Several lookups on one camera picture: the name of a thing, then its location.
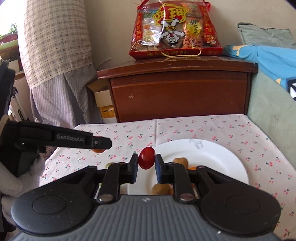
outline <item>cabinet drawer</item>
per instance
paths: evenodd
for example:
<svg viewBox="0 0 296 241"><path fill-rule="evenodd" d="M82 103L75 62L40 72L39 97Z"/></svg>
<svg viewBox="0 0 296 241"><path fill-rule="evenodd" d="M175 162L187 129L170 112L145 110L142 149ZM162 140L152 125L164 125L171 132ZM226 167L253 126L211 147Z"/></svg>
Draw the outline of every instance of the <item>cabinet drawer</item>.
<svg viewBox="0 0 296 241"><path fill-rule="evenodd" d="M110 80L120 122L244 112L248 73L176 71Z"/></svg>

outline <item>blue blanket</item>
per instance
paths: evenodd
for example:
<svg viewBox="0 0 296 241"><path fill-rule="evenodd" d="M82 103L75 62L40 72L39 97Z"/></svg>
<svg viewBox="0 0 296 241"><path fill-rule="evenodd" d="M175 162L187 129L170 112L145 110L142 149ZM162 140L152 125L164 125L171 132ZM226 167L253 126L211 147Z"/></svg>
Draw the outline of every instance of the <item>blue blanket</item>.
<svg viewBox="0 0 296 241"><path fill-rule="evenodd" d="M296 101L296 50L288 48L228 45L224 54L257 63L259 69L287 90Z"/></svg>

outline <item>gray cushion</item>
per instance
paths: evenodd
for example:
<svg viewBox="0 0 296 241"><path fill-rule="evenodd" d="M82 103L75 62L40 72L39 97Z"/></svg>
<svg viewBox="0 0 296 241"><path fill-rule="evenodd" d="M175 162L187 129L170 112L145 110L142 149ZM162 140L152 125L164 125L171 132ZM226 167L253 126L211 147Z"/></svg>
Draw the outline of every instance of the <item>gray cushion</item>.
<svg viewBox="0 0 296 241"><path fill-rule="evenodd" d="M289 93L261 70L252 76L248 117L296 168L296 104Z"/></svg>
<svg viewBox="0 0 296 241"><path fill-rule="evenodd" d="M264 45L296 49L296 41L289 29L260 28L251 23L238 23L245 45Z"/></svg>

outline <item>yellow potato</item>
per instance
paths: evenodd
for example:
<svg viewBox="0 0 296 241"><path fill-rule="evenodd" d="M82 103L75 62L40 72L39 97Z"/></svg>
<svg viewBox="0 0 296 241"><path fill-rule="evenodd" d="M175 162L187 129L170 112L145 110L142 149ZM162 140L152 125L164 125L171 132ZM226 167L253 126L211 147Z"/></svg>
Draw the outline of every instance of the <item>yellow potato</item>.
<svg viewBox="0 0 296 241"><path fill-rule="evenodd" d="M169 195L170 185L157 183L152 187L151 192L152 192L152 195Z"/></svg>
<svg viewBox="0 0 296 241"><path fill-rule="evenodd" d="M111 164L114 164L115 162L109 162L106 164L105 169L107 169Z"/></svg>
<svg viewBox="0 0 296 241"><path fill-rule="evenodd" d="M188 169L188 161L185 157L175 158L173 162L182 164L185 169Z"/></svg>

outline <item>potted plant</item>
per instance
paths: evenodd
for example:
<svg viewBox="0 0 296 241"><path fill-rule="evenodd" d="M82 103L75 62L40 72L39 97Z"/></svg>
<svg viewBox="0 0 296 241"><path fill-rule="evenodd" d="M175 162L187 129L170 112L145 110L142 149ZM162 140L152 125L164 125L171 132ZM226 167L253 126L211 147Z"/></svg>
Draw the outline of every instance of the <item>potted plant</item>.
<svg viewBox="0 0 296 241"><path fill-rule="evenodd" d="M17 39L17 25L12 24L8 34L0 35L0 44Z"/></svg>

